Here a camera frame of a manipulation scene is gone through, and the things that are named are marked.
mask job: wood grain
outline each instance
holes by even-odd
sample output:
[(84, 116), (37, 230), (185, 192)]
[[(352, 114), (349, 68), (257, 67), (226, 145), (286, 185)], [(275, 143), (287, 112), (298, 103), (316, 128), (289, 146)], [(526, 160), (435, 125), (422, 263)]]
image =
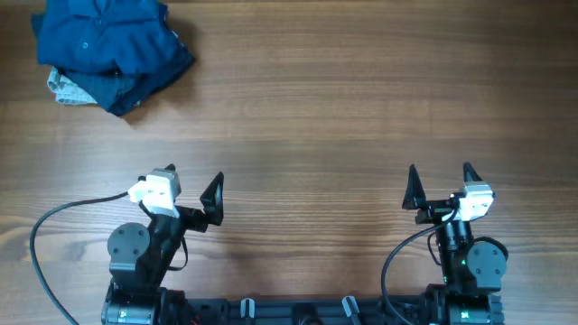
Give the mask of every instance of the wood grain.
[[(118, 119), (62, 107), (35, 62), (39, 1), (0, 6), (0, 324), (65, 323), (33, 272), (40, 215), (126, 190), (175, 163), (197, 198), (225, 172), (226, 217), (187, 234), (164, 284), (189, 297), (379, 295), (416, 163), (432, 198), (471, 161), (498, 194), (474, 232), (506, 244), (508, 324), (568, 324), (578, 304), (578, 46), (573, 2), (170, 2), (199, 61)], [(51, 287), (98, 324), (111, 230), (146, 222), (127, 200), (63, 211), (37, 238)], [(175, 263), (184, 259), (182, 253)], [(394, 293), (439, 283), (423, 239)]]

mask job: cable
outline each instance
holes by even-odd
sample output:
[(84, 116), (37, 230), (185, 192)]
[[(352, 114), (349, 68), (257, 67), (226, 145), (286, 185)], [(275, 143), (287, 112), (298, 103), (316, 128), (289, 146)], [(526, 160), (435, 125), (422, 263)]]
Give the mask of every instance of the cable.
[(438, 266), (442, 266), (440, 261), (437, 260), (437, 257), (435, 257), (434, 250), (432, 249), (432, 237), (434, 235), (435, 232), (431, 233), (430, 236), (427, 237), (427, 249), (430, 251), (430, 255), (432, 256), (433, 262)]
[(61, 206), (46, 212), (40, 219), (38, 219), (38, 221), (36, 222), (36, 224), (33, 227), (33, 231), (30, 233), (30, 256), (33, 259), (34, 269), (36, 270), (36, 274), (38, 275), (38, 279), (40, 280), (40, 284), (42, 285), (42, 288), (44, 288), (44, 291), (46, 291), (48, 296), (51, 298), (52, 302), (54, 302), (54, 304), (56, 305), (56, 308), (58, 308), (58, 310), (61, 311), (62, 314), (64, 314), (66, 319), (69, 320), (69, 322), (71, 324), (78, 325), (79, 323), (76, 320), (74, 320), (74, 318), (72, 318), (72, 316), (66, 311), (64, 306), (62, 306), (61, 302), (59, 302), (59, 300), (56, 298), (56, 296), (54, 295), (54, 292), (52, 292), (50, 286), (48, 286), (48, 284), (46, 283), (46, 279), (44, 278), (44, 274), (42, 274), (42, 270), (40, 269), (40, 265), (38, 264), (38, 258), (36, 257), (36, 248), (34, 247), (34, 240), (36, 239), (36, 232), (38, 231), (38, 228), (40, 227), (42, 222), (44, 222), (48, 217), (55, 214), (56, 212), (60, 212), (64, 209), (77, 207), (77, 206), (81, 206), (81, 205), (85, 205), (85, 204), (93, 204), (93, 203), (108, 202), (111, 200), (118, 200), (120, 198), (125, 197), (126, 195), (128, 195), (128, 193), (124, 192), (124, 193), (120, 193), (118, 195), (111, 196), (108, 198), (93, 199), (93, 200), (80, 200), (80, 201), (76, 201), (76, 202), (62, 204)]
[(404, 248), (404, 246), (406, 246), (407, 244), (411, 243), (412, 241), (414, 241), (416, 238), (419, 238), (427, 233), (430, 233), (432, 231), (435, 231), (439, 228), (445, 227), (447, 224), (449, 224), (450, 222), (453, 221), (453, 219), (455, 218), (456, 214), (458, 213), (458, 208), (455, 208), (452, 212), (452, 215), (445, 220), (444, 222), (442, 222), (441, 224), (437, 225), (437, 226), (433, 226), (433, 227), (429, 227), (428, 229), (424, 229), (416, 234), (413, 234), (412, 236), (410, 236), (408, 239), (404, 240), (403, 242), (401, 242), (401, 244), (399, 244), (387, 257), (386, 262), (383, 264), (383, 269), (381, 270), (381, 295), (383, 295), (383, 300), (386, 303), (386, 306), (406, 325), (414, 325), (411, 321), (407, 320), (404, 316), (402, 316), (399, 311), (396, 310), (396, 308), (394, 307), (394, 305), (391, 303), (391, 300), (389, 300), (389, 294), (387, 293), (387, 288), (386, 288), (386, 275), (387, 275), (387, 269), (389, 268), (389, 265), (391, 264), (391, 261), (393, 261), (394, 257), (396, 256), (396, 254), (402, 249)]

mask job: dark blue fabric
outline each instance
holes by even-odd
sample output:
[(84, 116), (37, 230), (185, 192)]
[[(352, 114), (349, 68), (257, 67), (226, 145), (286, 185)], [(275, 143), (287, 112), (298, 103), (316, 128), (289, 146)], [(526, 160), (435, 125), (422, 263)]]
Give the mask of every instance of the dark blue fabric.
[(156, 0), (48, 0), (37, 50), (40, 64), (140, 75), (168, 64), (180, 47)]
[[(158, 4), (158, 11), (159, 15), (164, 17), (167, 6)], [(42, 30), (43, 17), (43, 14), (36, 14), (32, 17), (35, 35), (38, 35)], [(132, 110), (139, 101), (143, 101), (153, 93), (170, 86), (193, 62), (194, 58), (186, 47), (180, 44), (179, 50), (171, 62), (150, 74), (129, 76), (118, 73), (117, 70), (89, 74), (63, 68), (59, 68), (59, 71), (86, 90), (107, 112), (122, 116)]]

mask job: brown wooden surface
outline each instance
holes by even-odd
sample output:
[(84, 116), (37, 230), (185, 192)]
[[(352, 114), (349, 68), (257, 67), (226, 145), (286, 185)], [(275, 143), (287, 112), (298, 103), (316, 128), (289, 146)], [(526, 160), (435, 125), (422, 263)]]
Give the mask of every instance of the brown wooden surface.
[[(65, 322), (30, 263), (44, 211), (167, 163), (189, 205), (225, 172), (226, 217), (186, 236), (191, 260), (166, 286), (192, 298), (377, 296), (387, 254), (422, 228), (400, 209), (408, 165), (441, 198), (466, 160), (498, 194), (474, 232), (510, 250), (508, 324), (575, 322), (575, 5), (175, 1), (170, 25), (200, 59), (118, 119), (53, 101), (29, 26), (42, 7), (11, 3), (0, 5), (0, 324)], [(81, 323), (99, 323), (110, 231), (135, 220), (146, 222), (122, 200), (41, 229), (42, 267)], [(419, 293), (440, 274), (420, 239), (388, 280)]]

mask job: folded clothes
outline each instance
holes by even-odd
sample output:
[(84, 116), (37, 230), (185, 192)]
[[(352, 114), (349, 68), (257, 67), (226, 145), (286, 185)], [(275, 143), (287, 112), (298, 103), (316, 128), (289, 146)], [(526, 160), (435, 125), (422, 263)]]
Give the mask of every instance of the folded clothes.
[(47, 0), (37, 51), (40, 64), (140, 75), (161, 69), (180, 47), (156, 0)]
[(72, 80), (62, 76), (56, 68), (52, 68), (46, 81), (48, 88), (56, 94), (56, 101), (64, 105), (97, 104), (97, 101)]
[[(172, 33), (164, 22), (168, 10), (167, 6), (160, 3), (156, 5), (163, 28)], [(42, 32), (44, 28), (43, 19), (43, 14), (34, 14), (32, 16), (32, 26), (35, 35)], [(78, 72), (64, 68), (59, 68), (59, 71), (63, 76), (66, 76), (79, 87), (86, 90), (107, 112), (122, 116), (140, 101), (170, 86), (193, 62), (194, 58), (187, 51), (187, 48), (179, 43), (179, 47), (172, 59), (153, 73), (132, 76), (123, 74), (119, 70), (110, 70), (99, 74)]]

